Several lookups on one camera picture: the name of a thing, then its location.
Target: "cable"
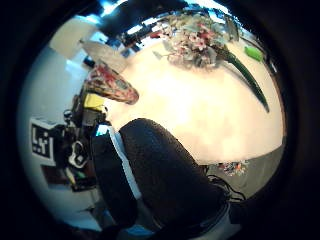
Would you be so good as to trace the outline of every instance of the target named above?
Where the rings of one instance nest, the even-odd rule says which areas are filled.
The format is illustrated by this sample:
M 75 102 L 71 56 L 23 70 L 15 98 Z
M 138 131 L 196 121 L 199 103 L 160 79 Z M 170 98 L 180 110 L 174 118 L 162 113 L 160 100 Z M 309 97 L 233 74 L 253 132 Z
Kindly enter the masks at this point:
M 216 176 L 216 175 L 214 175 L 214 174 L 207 175 L 207 177 L 214 177 L 214 178 L 222 181 L 222 182 L 227 186 L 227 188 L 228 188 L 229 191 L 231 190 L 233 193 L 236 193 L 236 194 L 238 194 L 238 195 L 240 195 L 240 196 L 242 197 L 242 199 L 240 199 L 240 198 L 230 198 L 230 199 L 240 200 L 240 201 L 243 201 L 243 200 L 246 200 L 246 199 L 247 199 L 246 196 L 245 196 L 242 192 L 238 192 L 238 191 L 234 190 L 234 189 L 230 186 L 230 184 L 229 184 L 228 182 L 226 182 L 224 179 L 222 179 L 222 178 L 220 178 L 220 177 L 218 177 L 218 176 Z

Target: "green leaf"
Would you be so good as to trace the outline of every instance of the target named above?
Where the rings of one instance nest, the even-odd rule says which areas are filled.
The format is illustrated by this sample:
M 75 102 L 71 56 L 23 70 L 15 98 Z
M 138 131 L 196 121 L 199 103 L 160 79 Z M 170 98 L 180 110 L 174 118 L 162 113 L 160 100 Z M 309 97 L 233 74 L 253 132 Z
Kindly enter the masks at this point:
M 185 25 L 182 27 L 182 29 L 188 30 L 190 32 L 198 32 L 199 31 L 199 27 L 197 27 L 195 25 Z
M 156 58 L 158 58 L 159 60 L 161 60 L 161 58 L 163 57 L 163 55 L 161 55 L 160 53 L 156 52 L 156 51 L 152 51 L 152 53 L 156 56 Z
M 164 48 L 168 51 L 168 52 L 174 52 L 174 49 L 172 47 L 172 45 L 168 42 L 168 41 L 162 41 Z

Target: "desk surface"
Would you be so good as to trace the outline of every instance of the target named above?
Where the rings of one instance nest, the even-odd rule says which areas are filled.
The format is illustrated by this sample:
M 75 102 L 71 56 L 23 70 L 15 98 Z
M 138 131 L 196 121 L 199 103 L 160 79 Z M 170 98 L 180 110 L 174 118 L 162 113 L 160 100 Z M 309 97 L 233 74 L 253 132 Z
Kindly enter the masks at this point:
M 106 100 L 116 129 L 136 118 L 152 119 L 168 129 L 198 164 L 235 162 L 269 153 L 282 144 L 279 97 L 262 62 L 248 57 L 243 41 L 228 47 L 248 68 L 264 92 L 270 113 L 256 99 L 244 78 L 223 63 L 208 72 L 184 70 L 152 51 L 166 53 L 159 42 L 128 59 L 122 76 L 139 92 L 135 105 Z

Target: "black cable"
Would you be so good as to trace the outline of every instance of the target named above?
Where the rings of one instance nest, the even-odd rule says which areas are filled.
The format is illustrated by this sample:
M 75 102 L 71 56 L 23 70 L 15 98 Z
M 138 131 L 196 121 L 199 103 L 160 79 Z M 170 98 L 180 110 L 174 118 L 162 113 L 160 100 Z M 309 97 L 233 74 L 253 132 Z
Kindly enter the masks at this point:
M 222 181 L 222 182 L 227 186 L 227 188 L 228 188 L 229 190 L 231 190 L 232 192 L 240 195 L 240 196 L 243 198 L 242 200 L 246 200 L 246 199 L 247 199 L 246 196 L 245 196 L 242 192 L 238 192 L 238 191 L 234 190 L 234 189 L 230 186 L 230 184 L 229 184 L 227 181 L 225 181 L 224 179 L 222 179 L 222 178 L 220 178 L 220 177 L 218 177 L 218 176 L 216 176 L 216 175 L 214 175 L 214 174 L 207 175 L 207 177 L 214 177 L 214 178 Z

